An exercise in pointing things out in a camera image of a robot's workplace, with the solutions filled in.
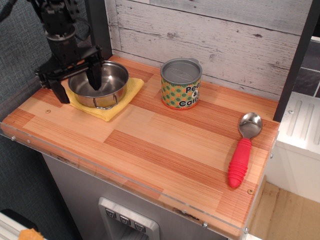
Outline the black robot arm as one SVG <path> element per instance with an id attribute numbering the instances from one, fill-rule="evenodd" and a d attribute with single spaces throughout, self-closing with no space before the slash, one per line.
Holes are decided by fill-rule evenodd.
<path id="1" fill-rule="evenodd" d="M 86 73 L 90 86 L 98 90 L 102 85 L 104 59 L 101 48 L 79 47 L 74 27 L 79 14 L 75 0 L 33 0 L 31 4 L 44 28 L 51 57 L 36 71 L 43 88 L 51 89 L 62 104 L 70 102 L 61 82 Z"/>

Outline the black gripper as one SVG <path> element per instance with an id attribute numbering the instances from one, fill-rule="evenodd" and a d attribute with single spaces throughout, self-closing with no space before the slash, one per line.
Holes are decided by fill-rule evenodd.
<path id="1" fill-rule="evenodd" d="M 79 47 L 74 31 L 65 35 L 50 34 L 46 31 L 45 36 L 51 57 L 35 71 L 43 88 L 51 88 L 62 104 L 69 104 L 69 97 L 61 81 L 86 72 L 90 86 L 95 91 L 100 89 L 104 61 L 100 46 Z"/>

